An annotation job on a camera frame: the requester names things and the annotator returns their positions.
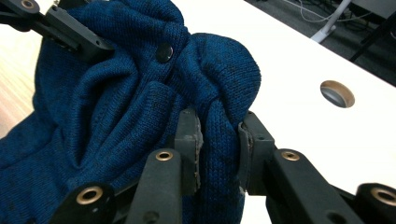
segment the knit fabric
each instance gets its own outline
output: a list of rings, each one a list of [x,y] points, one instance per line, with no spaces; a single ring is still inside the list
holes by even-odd
[[[126,186],[192,107],[205,141],[202,186],[183,199],[183,223],[239,223],[236,129],[261,82],[248,51],[227,37],[190,35],[168,0],[95,1],[69,13],[115,53],[87,64],[43,40],[35,111],[0,140],[0,222],[48,223],[83,184]],[[162,43],[173,48],[166,63],[156,60]]]

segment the wooden surface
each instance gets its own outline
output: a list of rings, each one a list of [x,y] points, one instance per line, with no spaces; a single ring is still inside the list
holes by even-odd
[[[244,44],[262,70],[250,108],[279,148],[301,151],[333,185],[396,188],[396,90],[243,0],[173,0],[191,33]],[[27,116],[40,38],[0,25],[0,134]],[[355,96],[350,108],[326,101],[320,84],[336,80]],[[264,197],[247,197],[242,223],[269,223]]]

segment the white tabletop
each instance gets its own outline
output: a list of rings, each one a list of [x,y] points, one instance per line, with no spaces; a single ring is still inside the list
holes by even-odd
[[[191,33],[225,35],[249,49],[262,70],[262,86],[250,109],[277,147],[301,151],[331,184],[351,193],[361,183],[396,188],[393,87],[243,0],[173,2]],[[42,8],[47,4],[38,3]],[[4,136],[32,110],[40,38],[0,29],[0,136]],[[325,80],[349,87],[355,104],[340,108],[326,101],[319,88]],[[242,223],[269,223],[266,220],[263,197],[247,197]]]

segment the black button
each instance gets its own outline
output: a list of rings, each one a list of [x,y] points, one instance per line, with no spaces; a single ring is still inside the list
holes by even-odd
[[[167,63],[173,55],[172,46],[168,43],[161,43],[155,52],[155,58],[159,63]]]

